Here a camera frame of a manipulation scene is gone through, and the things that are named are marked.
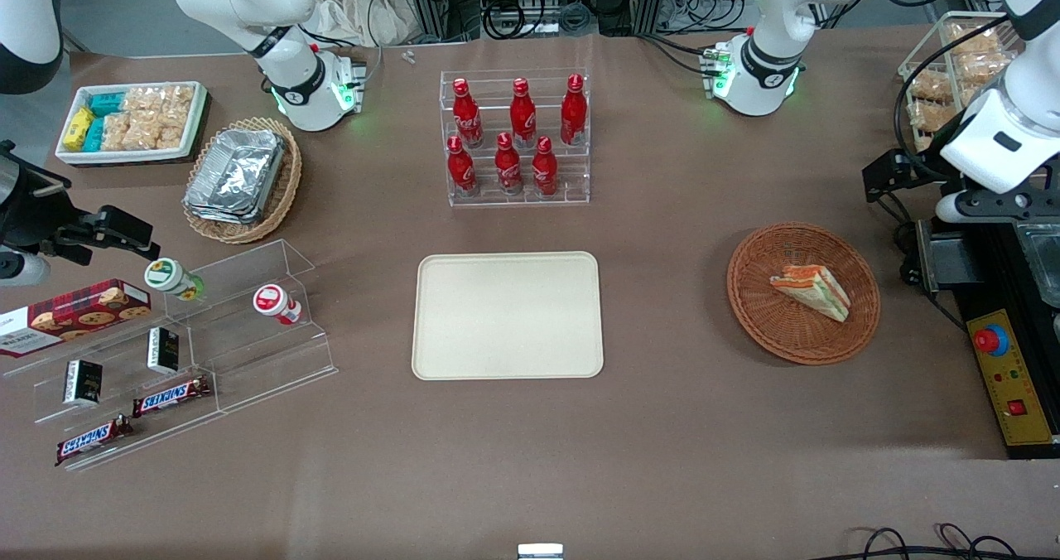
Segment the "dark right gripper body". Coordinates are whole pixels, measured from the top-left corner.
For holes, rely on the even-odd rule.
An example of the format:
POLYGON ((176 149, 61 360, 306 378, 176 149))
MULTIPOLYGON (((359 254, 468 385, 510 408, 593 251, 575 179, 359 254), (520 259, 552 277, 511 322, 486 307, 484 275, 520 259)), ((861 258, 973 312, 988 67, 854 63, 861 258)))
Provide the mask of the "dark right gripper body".
POLYGON ((1 233, 11 249, 39 253, 65 225, 80 223, 83 210, 70 199, 71 181, 26 162, 1 143, 1 233))

